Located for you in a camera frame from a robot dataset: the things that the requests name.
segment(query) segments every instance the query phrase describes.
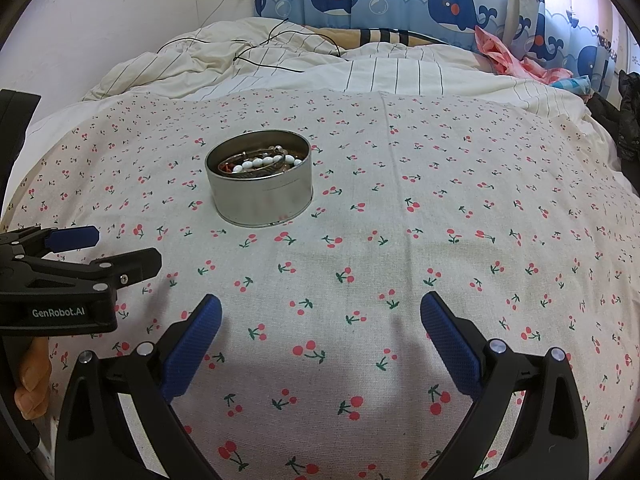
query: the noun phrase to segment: human hand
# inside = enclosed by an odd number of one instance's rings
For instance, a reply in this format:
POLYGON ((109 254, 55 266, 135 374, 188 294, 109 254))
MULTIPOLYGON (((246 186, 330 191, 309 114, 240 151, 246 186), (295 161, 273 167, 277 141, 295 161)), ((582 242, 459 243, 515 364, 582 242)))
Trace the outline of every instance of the human hand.
POLYGON ((33 420, 43 416, 49 407, 49 339, 35 337, 20 362, 18 376, 22 385, 14 394, 14 400, 22 416, 33 420))

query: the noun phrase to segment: metal tin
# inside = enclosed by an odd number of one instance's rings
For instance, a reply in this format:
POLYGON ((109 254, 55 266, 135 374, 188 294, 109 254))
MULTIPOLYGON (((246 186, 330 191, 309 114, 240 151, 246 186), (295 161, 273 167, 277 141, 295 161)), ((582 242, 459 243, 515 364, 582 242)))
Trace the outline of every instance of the metal tin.
POLYGON ((281 224, 302 213, 313 198, 311 146, 305 137, 285 130, 261 130, 233 137, 213 148, 205 168, 220 216, 242 227, 281 224), (244 151, 281 145, 302 163, 287 171, 258 178, 233 178, 216 171, 218 164, 244 151))

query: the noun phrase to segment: blue gripper pad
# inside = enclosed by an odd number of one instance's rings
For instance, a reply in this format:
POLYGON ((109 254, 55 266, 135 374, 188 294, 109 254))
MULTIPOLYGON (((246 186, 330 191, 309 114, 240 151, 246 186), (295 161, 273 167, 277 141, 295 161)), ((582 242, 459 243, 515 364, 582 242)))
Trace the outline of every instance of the blue gripper pad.
POLYGON ((482 393, 480 363, 438 301, 425 294, 420 302, 422 325, 440 354, 458 391, 476 402, 482 393))
POLYGON ((45 245, 54 253, 64 253, 76 249, 94 247, 100 239, 100 231, 95 226, 72 227, 52 231, 45 245))
POLYGON ((207 298, 197 317, 190 319, 191 324, 164 360, 160 392, 167 403, 185 394, 222 324, 220 300, 211 294, 207 298))

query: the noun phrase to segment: blanket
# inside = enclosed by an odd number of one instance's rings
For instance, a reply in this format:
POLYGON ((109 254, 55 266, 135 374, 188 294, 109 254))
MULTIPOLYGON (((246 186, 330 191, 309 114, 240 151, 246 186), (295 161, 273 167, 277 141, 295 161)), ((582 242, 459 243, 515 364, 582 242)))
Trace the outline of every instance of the blanket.
MULTIPOLYGON (((41 158, 4 217, 98 226, 96 248, 56 259, 163 256, 158 277, 120 291, 116 332, 51 339, 49 429, 80 351, 156 341, 212 292, 222 328, 173 406, 223 478, 421 478, 470 405, 420 323, 437 290, 487 338, 568 353, 595 478, 639 405, 640 210, 606 157, 566 115, 475 98, 126 94, 41 158), (294 220, 251 230, 215 212, 204 158, 260 128, 309 138, 315 192, 294 220)), ((499 462, 522 395, 480 471, 499 462)))

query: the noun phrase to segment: metal rivet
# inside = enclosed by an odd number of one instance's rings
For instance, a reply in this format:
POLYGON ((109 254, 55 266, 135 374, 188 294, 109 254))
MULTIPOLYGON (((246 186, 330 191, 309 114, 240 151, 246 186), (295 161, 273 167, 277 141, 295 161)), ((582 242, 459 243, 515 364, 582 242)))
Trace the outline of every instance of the metal rivet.
POLYGON ((94 353, 91 350, 85 350, 84 352, 80 352, 78 356, 78 362, 83 365, 87 364, 94 357, 94 353))
POLYGON ((552 348, 551 357, 556 361, 564 361, 566 354, 564 353, 564 350, 562 350, 561 348, 552 348))
POLYGON ((154 348, 155 347, 153 343, 145 341, 138 345, 138 347, 136 348, 136 352, 138 353, 138 355, 149 355, 154 351, 154 348))
POLYGON ((504 354, 507 351, 507 343, 502 339, 491 339, 489 348, 497 354, 504 354))

